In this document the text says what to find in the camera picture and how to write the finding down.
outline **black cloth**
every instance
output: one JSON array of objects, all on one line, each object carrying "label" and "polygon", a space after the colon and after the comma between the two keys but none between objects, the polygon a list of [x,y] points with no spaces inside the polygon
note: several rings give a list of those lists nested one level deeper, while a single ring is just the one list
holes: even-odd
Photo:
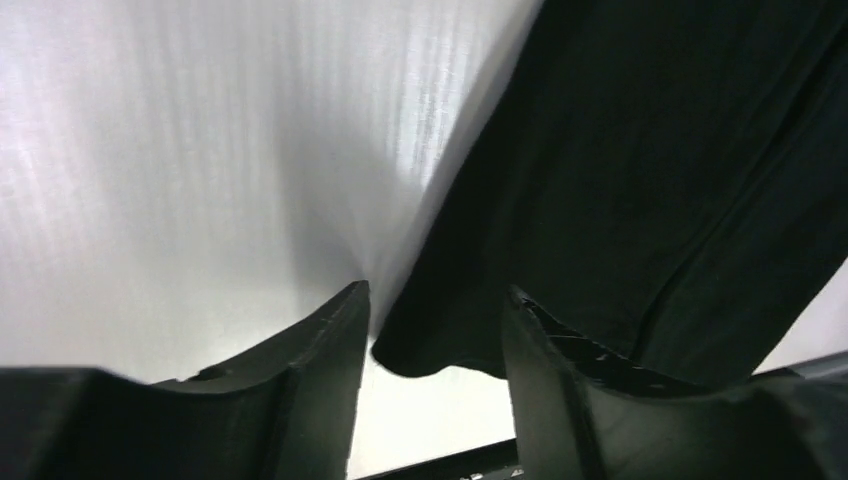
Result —
[{"label": "black cloth", "polygon": [[508,285],[743,381],[848,255],[848,2],[546,1],[373,354],[503,377]]}]

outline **black fabric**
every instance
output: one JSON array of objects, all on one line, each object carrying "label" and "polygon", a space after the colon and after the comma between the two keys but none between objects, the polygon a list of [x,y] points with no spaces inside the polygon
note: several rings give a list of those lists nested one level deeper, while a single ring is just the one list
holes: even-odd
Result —
[{"label": "black fabric", "polygon": [[848,255],[848,2],[548,0],[373,348],[504,376],[517,284],[687,381],[743,381]]}]

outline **glossy white surface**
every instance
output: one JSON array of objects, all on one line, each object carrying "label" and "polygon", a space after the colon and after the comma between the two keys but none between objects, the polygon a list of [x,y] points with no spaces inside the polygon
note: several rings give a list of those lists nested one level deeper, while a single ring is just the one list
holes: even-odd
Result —
[{"label": "glossy white surface", "polygon": [[[0,3],[0,363],[187,377],[359,278],[379,319],[537,4]],[[349,475],[510,436],[504,382],[369,359]]]}]

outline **white background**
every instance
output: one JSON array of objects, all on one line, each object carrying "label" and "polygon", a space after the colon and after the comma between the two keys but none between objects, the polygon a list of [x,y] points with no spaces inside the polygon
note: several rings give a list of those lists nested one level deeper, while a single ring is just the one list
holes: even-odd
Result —
[{"label": "white background", "polygon": [[[360,278],[379,319],[537,7],[2,2],[0,363],[188,377]],[[828,289],[768,366],[848,348]],[[369,359],[349,476],[512,434],[504,382]]]}]

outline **white surface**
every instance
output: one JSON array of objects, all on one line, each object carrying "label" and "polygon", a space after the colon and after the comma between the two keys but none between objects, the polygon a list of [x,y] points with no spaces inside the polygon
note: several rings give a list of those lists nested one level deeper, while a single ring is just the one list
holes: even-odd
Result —
[{"label": "white surface", "polygon": [[[186,377],[363,277],[379,318],[537,3],[0,3],[0,363]],[[352,478],[512,436],[504,382],[365,372]]]}]

